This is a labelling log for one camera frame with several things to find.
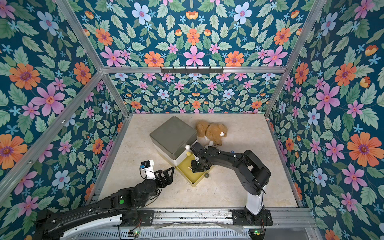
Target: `brown teddy bear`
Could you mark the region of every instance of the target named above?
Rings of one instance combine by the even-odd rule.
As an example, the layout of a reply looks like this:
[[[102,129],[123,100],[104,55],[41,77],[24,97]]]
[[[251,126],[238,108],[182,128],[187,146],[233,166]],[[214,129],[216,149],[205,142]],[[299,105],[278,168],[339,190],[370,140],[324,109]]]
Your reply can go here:
[[[222,137],[227,136],[228,129],[222,123],[211,123],[207,121],[199,121],[196,124],[197,136],[204,137],[206,136],[210,142],[209,146],[222,144]]]

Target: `marble floor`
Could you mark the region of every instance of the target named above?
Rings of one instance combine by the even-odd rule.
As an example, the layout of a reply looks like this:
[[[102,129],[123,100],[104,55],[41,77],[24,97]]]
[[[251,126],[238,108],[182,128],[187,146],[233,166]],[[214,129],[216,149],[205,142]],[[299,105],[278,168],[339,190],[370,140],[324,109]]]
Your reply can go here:
[[[262,114],[148,114],[134,115],[128,126],[124,140],[118,150],[99,199],[133,187],[142,182],[139,166],[142,161],[153,159],[154,171],[168,169],[170,164],[155,150],[149,134],[167,121],[177,116],[188,125],[195,127],[198,120],[221,122],[228,127],[228,136],[223,138],[223,151],[253,151],[271,171],[265,189],[266,207],[297,207],[291,187],[284,172],[268,123]],[[205,145],[204,138],[199,142]],[[196,187],[175,170],[174,181],[162,190],[151,207],[243,207],[247,192],[240,184],[235,172],[215,166],[210,177],[202,179]]]

